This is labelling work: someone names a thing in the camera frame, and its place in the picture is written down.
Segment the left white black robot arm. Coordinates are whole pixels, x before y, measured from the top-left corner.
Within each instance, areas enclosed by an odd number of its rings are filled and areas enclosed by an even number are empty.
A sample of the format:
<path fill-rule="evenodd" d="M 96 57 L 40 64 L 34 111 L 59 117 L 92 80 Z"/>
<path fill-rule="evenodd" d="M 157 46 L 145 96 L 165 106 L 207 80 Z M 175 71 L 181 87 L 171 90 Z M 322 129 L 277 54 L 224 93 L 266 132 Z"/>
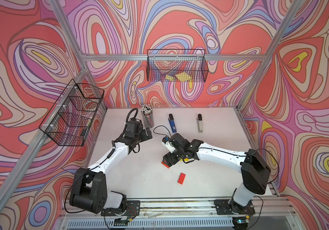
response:
<path fill-rule="evenodd" d="M 104 210 L 123 214 L 127 210 L 127 196 L 109 191 L 107 177 L 114 167 L 140 143 L 150 140 L 152 133 L 140 120 L 132 118 L 126 121 L 125 128 L 118 138 L 113 140 L 112 148 L 96 163 L 88 168 L 79 168 L 74 175 L 70 189 L 69 204 L 82 211 L 98 214 Z"/>

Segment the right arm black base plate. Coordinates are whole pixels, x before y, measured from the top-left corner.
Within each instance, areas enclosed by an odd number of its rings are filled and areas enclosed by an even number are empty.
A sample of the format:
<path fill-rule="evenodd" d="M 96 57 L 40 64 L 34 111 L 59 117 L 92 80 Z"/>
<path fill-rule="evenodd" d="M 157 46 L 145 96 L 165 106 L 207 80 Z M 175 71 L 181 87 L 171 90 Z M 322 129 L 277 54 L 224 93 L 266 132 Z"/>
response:
<path fill-rule="evenodd" d="M 254 205 L 251 200 L 244 207 L 232 199 L 216 199 L 214 200 L 214 205 L 218 215 L 253 216 L 255 214 Z"/>

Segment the beige stapler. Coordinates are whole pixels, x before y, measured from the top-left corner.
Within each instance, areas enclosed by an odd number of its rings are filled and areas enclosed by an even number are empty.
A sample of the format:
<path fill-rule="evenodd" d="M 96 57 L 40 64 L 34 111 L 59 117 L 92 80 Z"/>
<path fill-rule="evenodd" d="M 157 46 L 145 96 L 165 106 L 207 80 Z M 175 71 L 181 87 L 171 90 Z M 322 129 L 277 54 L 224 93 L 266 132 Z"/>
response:
<path fill-rule="evenodd" d="M 203 119 L 202 114 L 198 114 L 197 116 L 197 126 L 198 126 L 198 132 L 203 133 Z"/>

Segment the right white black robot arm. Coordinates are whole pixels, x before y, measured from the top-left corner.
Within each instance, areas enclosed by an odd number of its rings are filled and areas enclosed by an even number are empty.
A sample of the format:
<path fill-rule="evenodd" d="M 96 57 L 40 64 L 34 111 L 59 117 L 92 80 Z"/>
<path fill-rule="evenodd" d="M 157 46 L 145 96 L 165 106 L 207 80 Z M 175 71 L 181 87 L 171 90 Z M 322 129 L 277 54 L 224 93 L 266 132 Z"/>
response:
<path fill-rule="evenodd" d="M 250 205 L 254 196 L 265 194 L 271 169 L 258 150 L 249 149 L 247 152 L 242 152 L 222 149 L 197 139 L 188 141 L 178 133 L 164 137 L 162 145 L 168 150 L 163 156 L 162 164 L 168 168 L 179 161 L 185 164 L 209 161 L 240 173 L 242 182 L 228 201 L 233 212 L 240 213 L 243 208 Z"/>

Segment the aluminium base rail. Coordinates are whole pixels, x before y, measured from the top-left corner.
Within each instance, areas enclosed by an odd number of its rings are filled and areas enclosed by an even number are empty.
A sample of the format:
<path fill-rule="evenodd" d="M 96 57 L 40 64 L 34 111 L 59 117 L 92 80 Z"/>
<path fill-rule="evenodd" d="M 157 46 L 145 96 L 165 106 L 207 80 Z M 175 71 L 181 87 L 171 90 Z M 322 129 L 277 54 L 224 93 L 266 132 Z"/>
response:
<path fill-rule="evenodd" d="M 302 230 L 287 198 L 258 196 L 244 214 L 226 211 L 224 197 L 139 199 L 127 216 L 82 212 L 58 219 L 57 230 Z"/>

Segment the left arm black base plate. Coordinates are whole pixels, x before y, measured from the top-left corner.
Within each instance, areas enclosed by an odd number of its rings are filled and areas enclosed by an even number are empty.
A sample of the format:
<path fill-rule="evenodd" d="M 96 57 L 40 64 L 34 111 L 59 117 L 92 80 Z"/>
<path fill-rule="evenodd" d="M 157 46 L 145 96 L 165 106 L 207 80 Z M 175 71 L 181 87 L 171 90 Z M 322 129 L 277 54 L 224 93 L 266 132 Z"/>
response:
<path fill-rule="evenodd" d="M 140 214 L 140 200 L 128 200 L 126 204 L 121 204 L 120 207 L 104 209 L 101 216 L 105 217 L 136 217 Z"/>

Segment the blue stapler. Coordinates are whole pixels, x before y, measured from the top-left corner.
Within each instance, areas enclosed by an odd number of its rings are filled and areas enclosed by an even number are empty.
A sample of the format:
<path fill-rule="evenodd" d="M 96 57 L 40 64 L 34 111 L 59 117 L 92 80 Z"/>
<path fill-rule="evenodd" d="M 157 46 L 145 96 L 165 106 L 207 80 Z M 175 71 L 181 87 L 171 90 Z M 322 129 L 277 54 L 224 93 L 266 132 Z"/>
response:
<path fill-rule="evenodd" d="M 169 114 L 168 121 L 172 130 L 172 133 L 177 133 L 177 128 L 175 125 L 174 117 L 172 114 Z"/>

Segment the metal mesh pencil cup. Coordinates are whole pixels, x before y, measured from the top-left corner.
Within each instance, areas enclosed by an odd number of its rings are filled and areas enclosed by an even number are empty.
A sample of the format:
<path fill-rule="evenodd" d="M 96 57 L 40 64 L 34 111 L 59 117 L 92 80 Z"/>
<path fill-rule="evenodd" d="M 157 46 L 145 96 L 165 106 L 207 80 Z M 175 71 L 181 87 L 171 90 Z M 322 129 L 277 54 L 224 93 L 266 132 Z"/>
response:
<path fill-rule="evenodd" d="M 154 127 L 153 108 L 151 105 L 144 104 L 141 107 L 142 121 L 145 128 Z"/>

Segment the red wooden block front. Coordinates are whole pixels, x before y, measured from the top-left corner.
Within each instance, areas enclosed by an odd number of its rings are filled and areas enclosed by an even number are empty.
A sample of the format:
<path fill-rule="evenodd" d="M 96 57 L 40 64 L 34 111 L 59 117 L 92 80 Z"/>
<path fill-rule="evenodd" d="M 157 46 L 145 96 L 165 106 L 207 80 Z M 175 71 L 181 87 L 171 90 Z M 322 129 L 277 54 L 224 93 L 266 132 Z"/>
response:
<path fill-rule="evenodd" d="M 181 173 L 179 178 L 178 178 L 178 183 L 182 185 L 184 183 L 186 175 L 184 173 Z"/>

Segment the yellow sticky notes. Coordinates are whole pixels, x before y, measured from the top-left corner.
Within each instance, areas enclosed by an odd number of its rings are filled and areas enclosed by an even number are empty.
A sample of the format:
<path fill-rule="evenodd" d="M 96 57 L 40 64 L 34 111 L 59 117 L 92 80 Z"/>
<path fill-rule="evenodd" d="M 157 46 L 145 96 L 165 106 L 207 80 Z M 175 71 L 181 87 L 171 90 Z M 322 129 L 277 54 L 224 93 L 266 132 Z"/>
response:
<path fill-rule="evenodd" d="M 190 75 L 188 75 L 186 72 L 182 72 L 182 73 L 178 73 L 174 76 L 166 75 L 165 80 L 186 82 L 186 81 L 192 81 L 192 77 Z"/>

